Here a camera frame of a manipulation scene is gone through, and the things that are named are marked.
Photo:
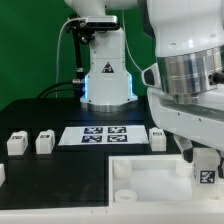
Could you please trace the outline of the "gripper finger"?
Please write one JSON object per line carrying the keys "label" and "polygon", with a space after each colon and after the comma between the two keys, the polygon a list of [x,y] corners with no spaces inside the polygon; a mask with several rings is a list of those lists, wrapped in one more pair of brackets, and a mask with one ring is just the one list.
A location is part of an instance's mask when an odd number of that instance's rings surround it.
{"label": "gripper finger", "polygon": [[193,145],[191,140],[179,135],[175,135],[174,140],[181,151],[183,159],[191,163],[193,161]]}
{"label": "gripper finger", "polygon": [[219,178],[224,179],[224,152],[217,150],[220,156],[220,164],[218,166]]}

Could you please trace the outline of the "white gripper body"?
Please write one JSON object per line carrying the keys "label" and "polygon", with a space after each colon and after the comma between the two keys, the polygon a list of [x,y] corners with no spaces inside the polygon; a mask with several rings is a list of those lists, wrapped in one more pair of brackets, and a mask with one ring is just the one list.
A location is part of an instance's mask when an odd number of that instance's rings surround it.
{"label": "white gripper body", "polygon": [[224,151],[224,87],[202,93],[198,104],[177,104],[156,88],[147,90],[157,127],[205,146]]}

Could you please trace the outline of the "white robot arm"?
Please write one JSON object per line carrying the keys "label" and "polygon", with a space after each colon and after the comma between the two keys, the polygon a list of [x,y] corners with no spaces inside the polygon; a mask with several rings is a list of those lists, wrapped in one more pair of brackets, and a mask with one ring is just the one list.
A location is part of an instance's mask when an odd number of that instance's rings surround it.
{"label": "white robot arm", "polygon": [[64,0],[79,16],[140,6],[156,40],[155,83],[148,87],[154,123],[175,135],[184,159],[193,141],[219,152],[224,179],[224,0]]}

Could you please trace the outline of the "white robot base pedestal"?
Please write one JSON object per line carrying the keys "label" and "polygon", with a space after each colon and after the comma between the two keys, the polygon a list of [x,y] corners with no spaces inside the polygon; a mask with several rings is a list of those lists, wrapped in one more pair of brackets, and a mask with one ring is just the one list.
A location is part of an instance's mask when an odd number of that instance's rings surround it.
{"label": "white robot base pedestal", "polygon": [[120,28],[96,32],[94,37],[90,42],[90,71],[84,78],[81,107],[97,112],[122,111],[138,100],[125,64],[125,33]]}

